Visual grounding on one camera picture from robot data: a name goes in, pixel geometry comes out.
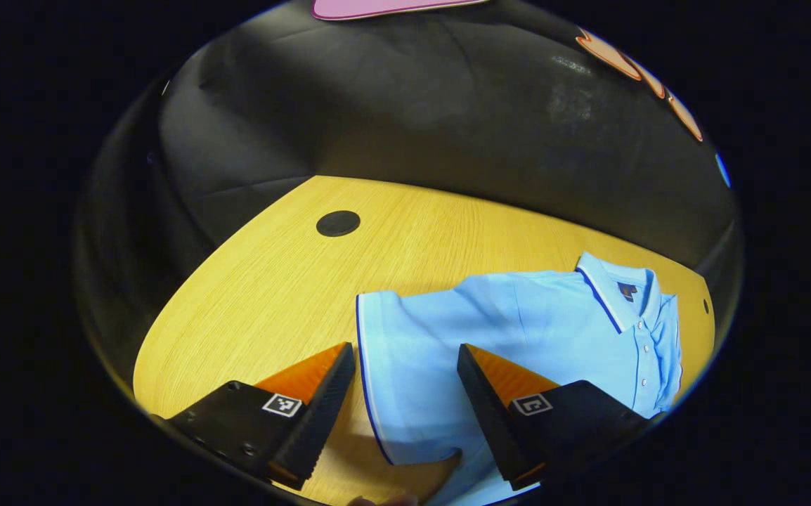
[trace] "shirt collar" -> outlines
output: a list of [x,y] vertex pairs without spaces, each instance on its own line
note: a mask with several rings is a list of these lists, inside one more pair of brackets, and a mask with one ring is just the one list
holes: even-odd
[[[618,332],[623,332],[636,325],[640,320],[646,323],[647,329],[656,326],[659,310],[662,307],[662,291],[658,286],[656,273],[651,269],[625,268],[610,264],[584,252],[577,262],[577,271],[592,286],[606,313],[611,317]],[[618,280],[630,281],[643,286],[643,314],[639,315],[633,306],[628,304],[621,291],[618,291]]]

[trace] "light blue polo shirt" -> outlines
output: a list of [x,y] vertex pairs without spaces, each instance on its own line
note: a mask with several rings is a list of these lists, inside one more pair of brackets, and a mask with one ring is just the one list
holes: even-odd
[[461,343],[557,384],[592,382],[643,417],[668,410],[680,388],[676,295],[662,294],[650,269],[589,253],[571,273],[489,273],[404,298],[361,294],[356,313],[366,406],[387,460],[437,462],[462,452],[431,506],[516,494],[496,471],[456,371]]

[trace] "table surface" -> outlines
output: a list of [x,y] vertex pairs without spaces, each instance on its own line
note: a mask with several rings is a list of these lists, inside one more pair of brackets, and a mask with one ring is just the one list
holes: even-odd
[[[357,212],[361,226],[341,237],[319,234],[318,219],[340,210]],[[678,294],[685,369],[678,400],[705,368],[714,342],[714,320],[703,305],[711,307],[711,298],[697,273],[537,212],[329,176],[312,177],[255,216],[184,282],[146,335],[134,394],[150,413],[171,417],[226,381],[255,384],[337,343],[355,346],[357,294],[424,294],[483,273],[573,271],[583,251],[653,269],[662,292]],[[300,494],[331,505],[358,495],[380,502],[405,492],[424,500],[457,463],[387,464],[371,430],[357,366]]]

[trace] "black cloth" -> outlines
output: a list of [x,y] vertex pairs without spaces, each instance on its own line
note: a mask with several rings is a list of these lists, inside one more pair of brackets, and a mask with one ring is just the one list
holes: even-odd
[[125,381],[183,279],[316,174],[479,196],[647,247],[707,279],[723,336],[742,249],[711,139],[581,48],[575,25],[517,0],[358,22],[309,7],[196,51],[100,153],[77,284]]

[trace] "finger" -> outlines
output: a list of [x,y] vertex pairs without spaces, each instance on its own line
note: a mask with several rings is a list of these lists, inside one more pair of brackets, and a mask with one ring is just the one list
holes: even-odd
[[376,506],[376,504],[365,499],[363,496],[358,496],[355,499],[350,500],[347,506]]
[[397,495],[393,499],[379,504],[379,506],[418,506],[418,497],[412,494]]

